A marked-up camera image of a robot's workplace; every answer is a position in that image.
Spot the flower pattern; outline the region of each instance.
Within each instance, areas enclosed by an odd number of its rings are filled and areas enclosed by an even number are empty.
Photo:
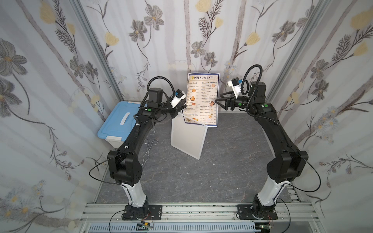
[[[20,75],[27,74],[27,70],[21,66],[27,59],[24,56],[16,55],[16,49],[13,44],[0,39],[0,75],[9,76],[14,70]]]
[[[85,71],[85,67],[83,64],[79,65],[79,62],[75,56],[73,57],[73,59],[70,60],[70,68],[74,70],[75,77],[79,75],[80,78],[83,78],[83,72]]]
[[[87,74],[92,76],[92,79],[94,79],[94,76],[98,75],[97,68],[93,68],[92,63],[88,61],[87,64],[85,64],[85,68],[87,69]]]
[[[133,42],[136,42],[137,38],[140,38],[140,40],[145,41],[144,33],[146,33],[148,29],[146,29],[143,21],[133,20],[131,28],[134,30],[134,32],[129,33],[129,36],[131,37],[131,40]]]
[[[323,71],[327,69],[329,65],[329,62],[325,62],[324,59],[318,60],[316,62],[316,67],[312,67],[311,69],[311,78],[317,78],[317,79],[322,79],[324,77]]]
[[[191,54],[194,54],[195,58],[198,58],[200,55],[204,55],[206,53],[206,50],[202,49],[203,47],[203,41],[196,41],[192,44],[193,50],[190,51]]]
[[[159,30],[159,25],[164,25],[164,21],[161,19],[163,14],[162,10],[156,5],[152,8],[150,4],[147,4],[145,11],[150,15],[144,17],[145,24],[148,26],[153,25],[155,30]]]
[[[289,35],[289,34],[292,34],[294,32],[294,29],[295,29],[295,22],[289,22],[289,21],[286,21],[281,27],[280,27],[280,32],[279,33],[274,33],[272,35],[273,39],[272,41],[273,42],[276,42],[278,39],[280,39],[282,42],[284,42],[286,40],[286,37]]]
[[[327,91],[329,83],[327,83],[324,79],[320,80],[315,84],[316,89],[312,92],[313,95],[316,95],[316,101],[320,101],[324,99],[324,91]]]
[[[206,53],[205,57],[203,58],[205,61],[206,61],[206,66],[208,66],[209,64],[211,64],[212,67],[214,67],[217,63],[217,61],[214,60],[215,58],[215,53],[212,52],[212,53]]]
[[[22,101],[12,93],[14,91],[13,83],[4,78],[0,78],[0,116],[10,116],[9,105],[18,105]]]

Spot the dim sum inn menu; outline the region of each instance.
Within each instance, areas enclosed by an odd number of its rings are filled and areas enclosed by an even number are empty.
[[[218,73],[189,73],[186,95],[185,116],[204,123],[208,127],[217,127],[217,99],[219,89]],[[189,118],[185,123],[193,124]]]

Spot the metal profile bar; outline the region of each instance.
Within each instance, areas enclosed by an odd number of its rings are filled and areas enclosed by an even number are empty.
[[[307,42],[307,39],[310,37],[313,30],[316,28],[319,20],[321,19],[322,15],[324,14],[324,12],[325,12],[325,10],[326,10],[326,8],[327,8],[327,6],[329,5],[330,2],[331,2],[331,0],[320,0],[318,2],[318,4],[316,5],[312,16],[308,20],[306,26],[304,27],[304,30],[303,30],[301,36],[299,37],[297,43],[295,44],[295,47],[294,47],[293,51],[291,52],[289,58],[287,59],[287,61],[284,65],[284,67],[282,68],[278,78],[274,82],[271,90],[269,91],[268,96],[267,96],[267,102],[272,102],[273,101],[275,95],[277,94],[278,90],[280,89],[281,84],[283,83],[284,79],[286,78],[286,75],[290,71],[290,68],[295,63],[295,60],[297,59],[300,52],[304,48],[304,46]]]
[[[162,222],[236,222],[236,221],[267,221],[267,220],[239,220],[236,216],[237,204],[250,203],[162,203]],[[309,202],[286,203],[291,221],[320,221]],[[106,223],[117,211],[124,210],[127,204],[87,204],[82,214],[81,223]],[[284,203],[277,203],[278,219],[288,221],[289,213]],[[117,213],[112,222],[128,223],[137,221],[122,221],[121,212]]]
[[[82,25],[83,30],[84,30],[86,36],[88,37],[88,40],[90,41],[90,44],[92,46],[93,51],[95,52],[98,60],[100,61],[100,64],[104,68],[105,76],[109,80],[110,85],[113,88],[113,91],[114,91],[115,95],[117,96],[119,101],[123,101],[124,99],[123,99],[122,94],[119,90],[119,87],[116,84],[116,81],[115,81],[115,78],[114,78],[112,72],[110,71],[110,66],[107,63],[107,60],[106,60],[106,58],[103,54],[101,46],[100,46],[99,42],[97,41],[97,38],[96,38],[96,36],[93,32],[93,29],[92,29],[92,27],[91,27],[91,25],[88,21],[88,18],[87,18],[86,14],[83,10],[82,5],[80,4],[80,1],[79,0],[70,0],[70,4],[72,5],[72,8],[74,9],[76,16],[77,16],[80,24]]]

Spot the wall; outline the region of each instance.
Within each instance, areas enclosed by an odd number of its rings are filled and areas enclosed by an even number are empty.
[[[329,233],[371,232],[373,3],[329,5],[274,98],[290,138],[321,176],[310,201]],[[317,188],[306,165],[295,186]]]
[[[68,1],[0,1],[0,21],[1,231],[77,231],[118,100]]]
[[[186,90],[189,72],[219,72],[222,93],[256,63],[268,93],[317,2],[81,0],[124,99],[136,101],[157,75]]]

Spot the wire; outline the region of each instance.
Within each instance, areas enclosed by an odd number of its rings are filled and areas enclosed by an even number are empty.
[[[249,93],[249,82],[246,82],[246,77],[247,75],[249,74],[249,72],[254,69],[255,67],[258,67],[259,68],[259,76],[258,76],[258,79],[257,79],[257,82],[256,82],[256,87],[258,86],[258,82],[260,81],[260,78],[261,78],[261,75],[263,74],[263,67],[259,64],[256,64],[256,65],[252,65],[247,71],[246,71],[246,74],[244,76],[244,78],[242,79],[242,83],[241,83],[241,93],[243,95],[246,95],[247,93]],[[247,89],[246,89],[246,92],[243,92],[244,90],[244,83],[246,83],[247,85]]]
[[[107,184],[113,184],[113,185],[120,185],[120,186],[122,186],[122,187],[127,188],[126,186],[124,186],[124,185],[122,185],[122,184],[112,183],[112,182],[106,182],[106,181],[103,181],[103,180],[99,180],[99,179],[97,179],[97,178],[94,178],[94,177],[91,175],[91,171],[92,171],[93,169],[95,169],[96,167],[98,167],[99,165],[103,164],[104,162],[106,162],[106,161],[108,161],[108,160],[110,160],[110,159],[107,159],[107,160],[105,160],[105,161],[103,161],[103,162],[97,164],[96,166],[94,166],[94,167],[93,167],[93,168],[88,172],[88,175],[89,175],[91,178],[93,178],[93,179],[95,179],[95,180],[98,180],[98,181],[100,181],[100,182],[107,183]]]
[[[146,88],[146,94],[145,94],[145,97],[143,98],[143,100],[142,100],[142,102],[141,102],[141,104],[140,104],[140,107],[143,107],[143,106],[144,106],[144,104],[145,104],[145,100],[146,100],[146,98],[147,98],[148,95],[149,95],[150,84],[151,84],[154,80],[156,80],[156,79],[163,79],[163,80],[165,80],[166,82],[168,82],[168,84],[170,85],[171,90],[172,90],[172,96],[171,96],[170,99],[173,99],[173,98],[174,98],[174,96],[175,96],[175,89],[173,88],[172,83],[171,83],[168,79],[166,79],[165,77],[163,77],[163,76],[156,76],[156,77],[152,78],[152,79],[148,82],[148,86],[147,86],[147,88]]]
[[[289,211],[289,208],[288,208],[288,206],[286,205],[286,203],[285,203],[285,201],[284,200],[282,200],[282,202],[285,204],[285,206],[286,206],[286,209],[288,209],[288,213],[289,213],[289,225],[288,225],[288,227],[283,231],[283,232],[281,232],[281,233],[284,233],[285,231],[287,231],[288,229],[289,229],[289,227],[290,227],[290,223],[291,223],[291,217],[290,217],[290,211]]]
[[[286,138],[286,136],[285,136],[285,132],[284,132],[284,129],[283,128],[281,128],[281,133],[282,133],[282,135],[284,136],[284,138],[285,138],[285,141],[286,141],[286,143],[289,145],[289,142],[288,142],[288,139]],[[303,189],[300,189],[300,188],[298,188],[298,187],[295,187],[294,185],[292,185],[292,184],[288,184],[288,185],[290,185],[290,186],[292,186],[292,187],[294,187],[295,189],[297,189],[297,190],[300,190],[300,191],[303,191],[303,192],[316,192],[320,187],[321,187],[321,177],[320,177],[320,175],[319,175],[319,173],[316,171],[316,169],[305,159],[305,158],[303,158],[302,156],[301,156],[301,154],[298,152],[298,151],[295,151],[292,147],[289,147],[293,152],[295,152],[295,154],[297,154],[301,159],[303,159],[304,161],[306,161],[306,163],[308,163],[311,167],[312,167],[312,169],[316,172],[316,174],[317,174],[317,176],[319,177],[319,186],[317,187],[317,189],[315,189],[315,190],[312,190],[312,191],[307,191],[307,190],[303,190]]]
[[[116,212],[116,213],[113,214],[113,216],[110,218],[110,221],[109,221],[109,232],[110,232],[110,233],[112,233],[112,232],[110,231],[110,222],[112,221],[112,218],[114,217],[114,215],[116,215],[117,213],[119,213],[119,212],[121,212],[121,211],[125,211],[125,210],[120,210],[120,211]]]

